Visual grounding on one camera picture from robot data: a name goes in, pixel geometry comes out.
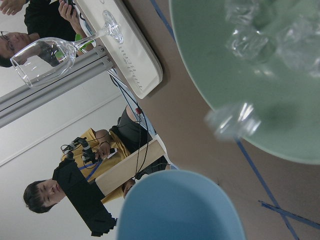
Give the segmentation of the seated person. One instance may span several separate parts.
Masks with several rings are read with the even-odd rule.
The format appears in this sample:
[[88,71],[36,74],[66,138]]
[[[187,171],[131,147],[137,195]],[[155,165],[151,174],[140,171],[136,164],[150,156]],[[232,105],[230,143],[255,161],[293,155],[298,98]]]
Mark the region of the seated person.
[[77,10],[67,0],[19,0],[19,5],[28,4],[24,24],[27,32],[0,32],[0,66],[12,66],[10,58],[36,40],[48,37],[74,41],[82,39],[84,32]]

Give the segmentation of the cream bear tray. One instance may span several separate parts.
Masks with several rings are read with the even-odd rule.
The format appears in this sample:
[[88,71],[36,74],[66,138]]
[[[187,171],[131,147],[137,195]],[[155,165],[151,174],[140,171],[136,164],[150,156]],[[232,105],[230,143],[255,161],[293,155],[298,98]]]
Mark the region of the cream bear tray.
[[100,37],[100,41],[135,95],[145,98],[163,80],[163,70],[123,1],[75,0],[74,3],[94,33],[105,24],[103,11],[109,11],[114,17],[123,43],[118,43],[109,35]]

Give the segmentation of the person in yellow shirt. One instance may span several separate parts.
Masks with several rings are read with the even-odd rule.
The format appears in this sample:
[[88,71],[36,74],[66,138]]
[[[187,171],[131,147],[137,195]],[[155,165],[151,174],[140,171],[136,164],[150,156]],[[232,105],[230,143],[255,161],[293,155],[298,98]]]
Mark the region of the person in yellow shirt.
[[129,179],[121,180],[107,192],[98,186],[98,179],[131,154],[142,154],[151,141],[151,135],[138,122],[132,108],[126,106],[117,125],[111,129],[89,128],[75,138],[63,150],[62,161],[51,179],[34,181],[26,187],[23,194],[26,207],[42,214],[68,197],[92,236],[108,233],[117,221],[103,209],[103,204],[126,197],[136,180],[143,175],[167,170],[169,163],[164,156],[150,163],[136,160]]

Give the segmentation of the light green bowl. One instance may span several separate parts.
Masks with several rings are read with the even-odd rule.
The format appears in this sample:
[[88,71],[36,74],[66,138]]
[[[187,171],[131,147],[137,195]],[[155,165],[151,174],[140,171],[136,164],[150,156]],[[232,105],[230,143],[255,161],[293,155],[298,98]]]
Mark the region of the light green bowl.
[[262,64],[235,57],[226,42],[234,27],[222,0],[171,0],[170,17],[183,63],[212,109],[251,102],[261,119],[246,140],[276,157],[320,162],[320,80],[272,56]]

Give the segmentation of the falling clear ice cube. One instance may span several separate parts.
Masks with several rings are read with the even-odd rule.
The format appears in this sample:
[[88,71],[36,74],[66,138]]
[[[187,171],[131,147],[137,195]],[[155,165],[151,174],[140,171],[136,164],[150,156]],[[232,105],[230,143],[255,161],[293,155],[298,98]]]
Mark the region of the falling clear ice cube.
[[253,135],[261,124],[250,102],[237,102],[210,110],[204,117],[213,135],[220,141],[239,140]]

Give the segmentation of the clear wine glass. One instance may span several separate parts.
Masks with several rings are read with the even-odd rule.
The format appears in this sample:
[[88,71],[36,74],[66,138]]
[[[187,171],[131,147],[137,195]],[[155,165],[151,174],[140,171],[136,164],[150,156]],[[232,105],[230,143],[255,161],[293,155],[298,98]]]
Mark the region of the clear wine glass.
[[108,10],[102,15],[104,26],[91,36],[77,41],[41,38],[11,57],[10,62],[23,82],[29,88],[37,88],[57,81],[72,68],[77,52],[102,36],[110,36],[118,44],[123,44],[123,34],[114,16]]

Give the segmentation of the light blue plastic cup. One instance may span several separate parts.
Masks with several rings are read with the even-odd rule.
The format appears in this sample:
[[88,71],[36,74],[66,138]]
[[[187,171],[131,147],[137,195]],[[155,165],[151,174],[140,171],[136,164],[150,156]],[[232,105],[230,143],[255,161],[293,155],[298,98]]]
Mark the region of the light blue plastic cup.
[[186,170],[153,173],[128,193],[117,223],[118,240],[244,240],[227,194]]

